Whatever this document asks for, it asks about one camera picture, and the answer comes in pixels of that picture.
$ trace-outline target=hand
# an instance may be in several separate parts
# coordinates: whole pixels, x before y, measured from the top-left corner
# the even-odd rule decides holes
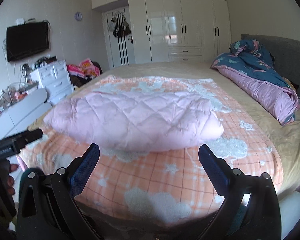
[[[18,164],[11,164],[11,165],[10,165],[9,173],[16,171],[18,168],[19,168],[19,165],[18,165]],[[8,184],[8,194],[14,195],[14,194],[15,194],[15,190],[14,190],[14,188],[13,188],[13,185],[14,185],[14,178],[11,177],[11,176],[9,176],[8,181],[7,181],[7,184]]]

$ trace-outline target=upholstered headboard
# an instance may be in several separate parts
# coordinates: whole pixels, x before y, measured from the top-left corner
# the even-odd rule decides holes
[[[241,39],[256,39],[274,56],[274,69],[282,76],[299,85],[300,96],[300,41],[265,35],[242,34]]]

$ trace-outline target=white wall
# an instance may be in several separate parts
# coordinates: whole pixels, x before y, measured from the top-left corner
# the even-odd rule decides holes
[[[82,21],[74,19],[75,12],[82,13]],[[51,24],[50,50],[16,62],[7,63],[2,50],[6,28],[15,25],[17,18],[47,19]],[[0,5],[0,90],[12,82],[19,82],[19,66],[33,63],[50,54],[65,59],[68,64],[78,64],[90,57],[103,71],[109,69],[103,35],[101,13],[91,10],[91,0],[4,0]]]
[[[300,8],[295,0],[228,0],[232,41],[241,33],[300,41]]]

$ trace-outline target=blue gripper pad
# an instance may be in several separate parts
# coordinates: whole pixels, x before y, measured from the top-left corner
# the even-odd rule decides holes
[[[226,198],[232,169],[224,159],[217,158],[206,144],[199,148],[199,161],[218,195]]]
[[[73,160],[73,163],[75,163],[74,161],[79,159],[81,163],[78,163],[79,166],[77,167],[73,175],[69,178],[69,194],[72,198],[80,195],[83,191],[83,188],[86,185],[94,167],[96,166],[99,157],[99,146],[96,144],[91,144],[82,157]]]

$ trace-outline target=wall-mounted tv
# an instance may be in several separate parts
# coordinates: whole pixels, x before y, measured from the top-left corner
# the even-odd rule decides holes
[[[34,22],[7,28],[7,61],[17,61],[49,49],[47,22]]]

